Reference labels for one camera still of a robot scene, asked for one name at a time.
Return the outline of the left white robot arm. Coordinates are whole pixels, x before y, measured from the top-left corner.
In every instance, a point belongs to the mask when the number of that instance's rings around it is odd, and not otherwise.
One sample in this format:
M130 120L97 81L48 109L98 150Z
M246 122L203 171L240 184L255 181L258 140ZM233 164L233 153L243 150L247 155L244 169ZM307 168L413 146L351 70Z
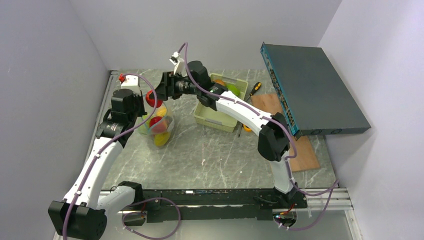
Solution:
M123 181L105 198L102 186L113 162L133 133L138 117L146 115L138 87L113 92L111 108L97 129L92 151L77 180L61 201L52 201L48 215L58 235L65 240L99 240L108 220L126 206L139 209L144 203L140 183Z

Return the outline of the yellow lemon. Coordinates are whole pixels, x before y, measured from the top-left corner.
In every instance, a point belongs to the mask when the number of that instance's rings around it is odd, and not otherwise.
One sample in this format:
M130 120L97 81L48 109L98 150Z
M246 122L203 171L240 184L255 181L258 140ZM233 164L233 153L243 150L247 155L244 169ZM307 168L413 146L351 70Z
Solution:
M165 106L161 106L157 111L156 111L156 116L157 117L165 117L167 115L167 108Z

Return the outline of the yellow green starfruit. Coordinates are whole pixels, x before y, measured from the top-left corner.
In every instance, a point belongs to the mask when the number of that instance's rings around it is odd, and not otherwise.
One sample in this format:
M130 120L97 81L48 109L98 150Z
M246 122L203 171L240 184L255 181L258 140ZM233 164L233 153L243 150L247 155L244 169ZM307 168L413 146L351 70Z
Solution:
M170 137L171 137L170 132L155 134L153 136L153 143L157 147L162 147L169 141Z

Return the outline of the clear zip top bag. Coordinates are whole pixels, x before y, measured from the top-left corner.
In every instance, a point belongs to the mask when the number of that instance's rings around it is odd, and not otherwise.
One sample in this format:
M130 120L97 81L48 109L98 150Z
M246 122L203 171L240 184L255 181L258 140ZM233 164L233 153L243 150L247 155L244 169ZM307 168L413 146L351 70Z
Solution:
M149 99L145 104L146 115L138 117L136 125L142 124L136 130L141 135L152 136L153 143L157 147L164 146L170 139L171 133L175 126L173 111L170 106L161 100L153 112L152 116L148 118L153 110L154 100Z

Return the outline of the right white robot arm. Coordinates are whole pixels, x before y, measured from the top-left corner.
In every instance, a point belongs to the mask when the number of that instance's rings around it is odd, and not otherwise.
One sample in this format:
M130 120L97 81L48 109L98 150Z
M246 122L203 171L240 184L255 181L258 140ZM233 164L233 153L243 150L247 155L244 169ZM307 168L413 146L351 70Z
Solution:
M182 95L195 95L205 107L231 116L248 126L257 136L259 154L270 162L274 177L276 203L287 208L295 201L292 192L294 183L292 172L288 169L290 134L284 125L280 113L264 112L237 97L225 86L211 80L207 69L198 61L191 61L186 66L187 76L176 71L165 71L159 85L149 97L167 101L176 100Z

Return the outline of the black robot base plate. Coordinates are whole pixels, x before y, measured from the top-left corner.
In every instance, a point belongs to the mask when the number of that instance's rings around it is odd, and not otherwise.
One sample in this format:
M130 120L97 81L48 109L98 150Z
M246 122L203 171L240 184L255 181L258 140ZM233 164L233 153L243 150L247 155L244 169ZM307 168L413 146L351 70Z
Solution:
M181 220L255 219L271 221L280 212L308 207L300 192L284 196L274 188L145 189L147 203L123 211L144 214L148 223Z

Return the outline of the red apple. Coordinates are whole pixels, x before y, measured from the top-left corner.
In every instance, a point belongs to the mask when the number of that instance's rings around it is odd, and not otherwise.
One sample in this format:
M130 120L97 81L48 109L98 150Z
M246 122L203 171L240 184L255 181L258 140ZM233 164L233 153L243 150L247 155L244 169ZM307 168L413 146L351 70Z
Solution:
M150 132L156 135L166 132L168 124L164 117L155 116L150 119L149 127Z

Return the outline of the red strawberry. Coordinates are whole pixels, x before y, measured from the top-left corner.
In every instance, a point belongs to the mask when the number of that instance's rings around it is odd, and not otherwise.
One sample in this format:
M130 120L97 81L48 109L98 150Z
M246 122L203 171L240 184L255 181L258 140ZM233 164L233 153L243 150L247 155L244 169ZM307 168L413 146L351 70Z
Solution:
M145 102L151 107L151 108L160 108L163 105L163 101L160 99L155 100L154 94L152 90L149 90L145 95Z

